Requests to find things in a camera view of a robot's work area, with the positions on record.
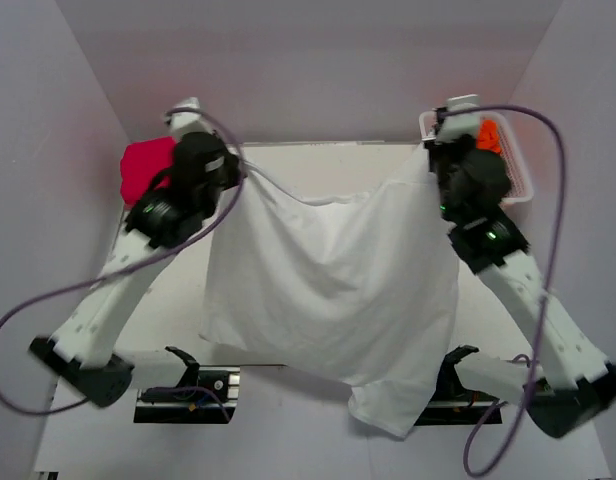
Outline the white t shirt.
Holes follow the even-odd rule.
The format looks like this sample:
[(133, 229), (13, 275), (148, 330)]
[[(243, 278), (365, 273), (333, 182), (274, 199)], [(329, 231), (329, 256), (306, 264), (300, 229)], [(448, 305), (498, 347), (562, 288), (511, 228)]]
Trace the white t shirt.
[(354, 418), (403, 438), (455, 326), (446, 232), (422, 148), (368, 191), (313, 199), (250, 164), (212, 235), (200, 334), (349, 385)]

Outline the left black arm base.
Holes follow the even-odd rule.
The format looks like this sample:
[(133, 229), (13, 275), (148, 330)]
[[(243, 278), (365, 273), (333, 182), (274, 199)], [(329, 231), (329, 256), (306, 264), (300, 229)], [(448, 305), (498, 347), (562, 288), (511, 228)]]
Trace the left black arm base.
[(201, 368), (177, 387), (140, 390), (135, 424), (227, 425), (237, 407), (238, 367)]

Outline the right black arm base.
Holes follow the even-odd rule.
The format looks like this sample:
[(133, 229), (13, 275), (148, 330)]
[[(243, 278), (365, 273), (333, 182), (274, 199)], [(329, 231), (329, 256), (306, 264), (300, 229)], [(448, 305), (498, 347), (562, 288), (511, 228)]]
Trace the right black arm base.
[(461, 345), (447, 353), (441, 364), (436, 390), (415, 427), (475, 426), (489, 406), (499, 400), (483, 392), (465, 388), (456, 372), (464, 357), (478, 353), (474, 346)]

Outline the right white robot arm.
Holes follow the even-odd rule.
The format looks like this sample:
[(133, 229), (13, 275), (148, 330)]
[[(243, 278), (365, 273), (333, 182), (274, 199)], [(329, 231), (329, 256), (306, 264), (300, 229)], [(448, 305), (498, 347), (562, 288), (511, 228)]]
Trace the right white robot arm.
[(454, 252), (497, 297), (538, 355), (534, 375), (473, 346), (446, 355), (439, 392), (460, 399), (471, 392), (515, 403), (552, 438), (562, 438), (616, 400), (616, 364), (547, 293), (530, 246), (499, 203), (511, 188), (504, 160), (463, 135), (424, 141), (437, 177), (441, 216), (452, 223)]

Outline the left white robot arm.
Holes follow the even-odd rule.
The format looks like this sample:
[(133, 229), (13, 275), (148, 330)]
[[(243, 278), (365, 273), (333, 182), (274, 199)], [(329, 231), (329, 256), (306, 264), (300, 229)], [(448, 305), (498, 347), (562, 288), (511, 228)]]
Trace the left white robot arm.
[(187, 399), (199, 387), (199, 364), (167, 346), (118, 353), (115, 345), (131, 314), (174, 257), (213, 230), (227, 213), (221, 194), (242, 180), (237, 155), (215, 132), (183, 134), (172, 163), (159, 171), (128, 213), (114, 257), (73, 315), (52, 335), (35, 337), (30, 353), (84, 399), (100, 408), (127, 390), (170, 391)]

